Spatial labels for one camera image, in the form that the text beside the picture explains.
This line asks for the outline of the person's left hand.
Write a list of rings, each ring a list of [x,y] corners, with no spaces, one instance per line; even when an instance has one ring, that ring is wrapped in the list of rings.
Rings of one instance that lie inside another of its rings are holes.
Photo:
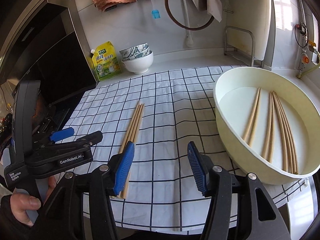
[[[1,198],[1,231],[29,229],[33,222],[27,215],[27,210],[37,211],[41,201],[29,194],[13,193]]]

